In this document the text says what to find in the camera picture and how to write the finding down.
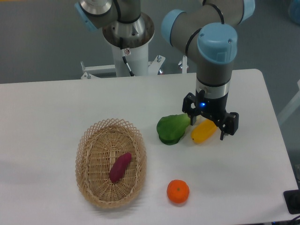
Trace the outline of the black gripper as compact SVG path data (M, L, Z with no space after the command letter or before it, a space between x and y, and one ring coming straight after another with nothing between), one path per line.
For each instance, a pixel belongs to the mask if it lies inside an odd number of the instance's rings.
M204 96L204 92L195 95L188 93L183 99L182 111L190 118L190 125L196 123L196 117L201 115L215 123L221 130L220 140L227 135L234 135L239 127L239 114L227 112L225 107L228 95L221 98L211 99Z

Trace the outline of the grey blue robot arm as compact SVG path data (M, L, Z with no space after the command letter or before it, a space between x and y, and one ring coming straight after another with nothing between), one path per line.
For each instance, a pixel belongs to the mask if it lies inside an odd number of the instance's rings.
M148 43L154 24L139 0L80 0L75 9L89 30L102 30L112 47L117 76L150 74ZM237 131L239 115L225 109L237 54L234 26L254 10L253 0L204 0L197 11L175 9L163 18L164 40L197 65L195 94L187 94L182 105L191 124L201 115L223 136Z

